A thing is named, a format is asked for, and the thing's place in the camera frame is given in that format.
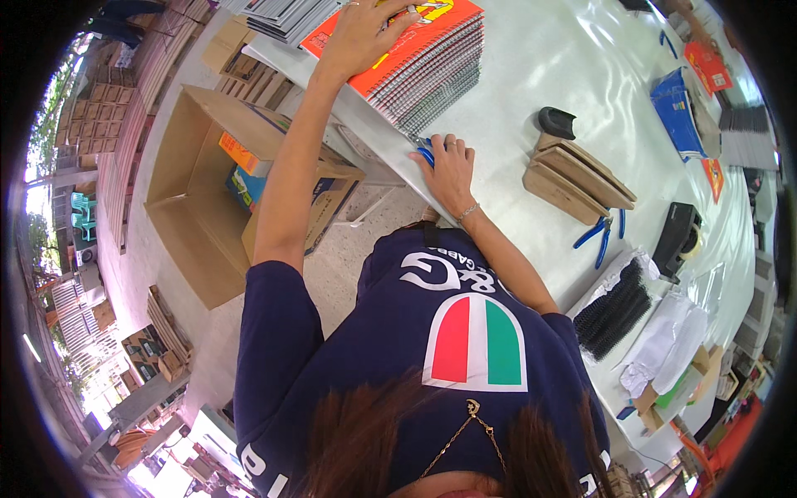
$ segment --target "stack of notebooks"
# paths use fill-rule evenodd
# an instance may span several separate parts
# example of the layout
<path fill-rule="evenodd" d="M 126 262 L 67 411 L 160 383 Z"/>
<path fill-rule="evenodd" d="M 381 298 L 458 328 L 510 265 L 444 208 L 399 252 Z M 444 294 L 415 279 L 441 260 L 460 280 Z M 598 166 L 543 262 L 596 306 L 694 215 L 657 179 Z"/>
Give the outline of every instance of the stack of notebooks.
<path fill-rule="evenodd" d="M 349 84 L 401 132 L 418 134 L 478 83 L 484 11 L 467 0 L 437 0 L 410 10 L 422 18 Z M 337 20 L 335 13 L 301 42 L 302 48 L 321 57 Z"/>
<path fill-rule="evenodd" d="M 730 166 L 777 170 L 767 108 L 726 109 L 720 118 L 722 159 Z"/>
<path fill-rule="evenodd" d="M 222 0 L 221 5 L 245 15 L 253 31 L 293 47 L 340 8 L 336 0 Z"/>

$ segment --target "brown hair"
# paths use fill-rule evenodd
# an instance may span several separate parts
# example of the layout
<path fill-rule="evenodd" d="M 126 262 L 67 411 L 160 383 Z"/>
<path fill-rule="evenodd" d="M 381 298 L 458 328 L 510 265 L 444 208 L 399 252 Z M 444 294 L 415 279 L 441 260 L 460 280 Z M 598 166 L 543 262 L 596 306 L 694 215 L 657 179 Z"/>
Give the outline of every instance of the brown hair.
<path fill-rule="evenodd" d="M 387 483 L 399 422 L 431 396 L 422 394 L 418 375 L 380 388 L 368 385 L 341 395 L 330 393 L 317 408 L 310 433 L 308 481 L 312 498 L 387 496 Z M 590 397 L 578 407 L 584 452 L 597 490 L 614 498 L 592 424 Z M 502 496 L 581 498 L 583 489 L 567 448 L 540 411 L 523 408 L 508 433 Z"/>

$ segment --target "shirt logo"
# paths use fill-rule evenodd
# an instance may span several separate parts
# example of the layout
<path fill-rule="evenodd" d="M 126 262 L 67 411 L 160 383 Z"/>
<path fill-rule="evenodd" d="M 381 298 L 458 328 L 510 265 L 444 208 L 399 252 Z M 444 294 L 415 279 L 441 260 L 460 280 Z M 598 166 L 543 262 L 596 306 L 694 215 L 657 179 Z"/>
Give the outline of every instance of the shirt logo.
<path fill-rule="evenodd" d="M 517 318 L 477 292 L 451 296 L 434 314 L 422 383 L 447 389 L 528 392 Z"/>

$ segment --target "white table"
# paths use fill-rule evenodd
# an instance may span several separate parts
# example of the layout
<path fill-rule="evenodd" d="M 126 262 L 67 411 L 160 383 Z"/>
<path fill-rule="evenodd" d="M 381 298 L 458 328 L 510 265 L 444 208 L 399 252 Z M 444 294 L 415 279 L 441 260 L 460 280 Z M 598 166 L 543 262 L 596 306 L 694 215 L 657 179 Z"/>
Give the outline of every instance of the white table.
<path fill-rule="evenodd" d="M 685 269 L 700 275 L 718 263 L 727 265 L 720 311 L 706 340 L 709 346 L 727 347 L 752 298 L 754 247 L 747 187 L 741 171 L 726 167 L 715 205 L 700 162 L 681 161 L 650 103 L 652 81 L 686 64 L 683 58 L 676 61 L 666 44 L 659 45 L 665 29 L 682 51 L 675 32 L 658 14 L 629 13 L 616 0 L 474 1 L 485 9 L 481 81 L 435 120 L 426 135 L 451 132 L 476 149 L 474 196 L 567 310 L 599 275 L 593 268 L 599 237 L 573 250 L 587 227 L 527 192 L 521 177 L 540 136 L 536 111 L 550 105 L 577 115 L 576 142 L 638 197 L 636 208 L 628 212 L 625 239 L 618 240 L 617 230 L 612 231 L 606 261 L 628 247 L 652 253 L 669 204 L 694 204 L 704 219 L 705 246 Z M 302 87 L 316 65 L 312 55 L 262 35 L 245 50 Z M 417 166 L 406 157 L 412 151 L 409 142 L 360 95 L 344 88 L 332 112 L 439 210 Z M 718 117 L 718 112 L 714 100 L 713 115 Z M 663 282 L 654 285 L 660 295 L 668 288 Z M 640 328 L 603 363 L 588 368 L 610 413 L 617 414 L 627 402 L 619 371 L 611 367 Z M 619 426 L 632 447 L 640 449 L 648 442 L 637 417 Z"/>

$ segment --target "woman's right hand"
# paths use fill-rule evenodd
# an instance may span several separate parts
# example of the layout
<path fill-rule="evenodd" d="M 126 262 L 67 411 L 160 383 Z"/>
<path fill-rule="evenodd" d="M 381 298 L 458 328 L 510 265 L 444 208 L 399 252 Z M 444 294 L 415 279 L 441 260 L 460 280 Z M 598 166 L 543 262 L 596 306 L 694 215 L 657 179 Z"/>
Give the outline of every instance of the woman's right hand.
<path fill-rule="evenodd" d="M 459 218 L 468 208 L 476 204 L 470 193 L 476 152 L 466 147 L 463 139 L 457 139 L 451 133 L 446 135 L 445 142 L 440 135 L 432 135 L 431 141 L 434 169 L 418 152 L 411 152 L 410 158 L 423 171 L 426 186 L 434 198 L 451 216 Z"/>

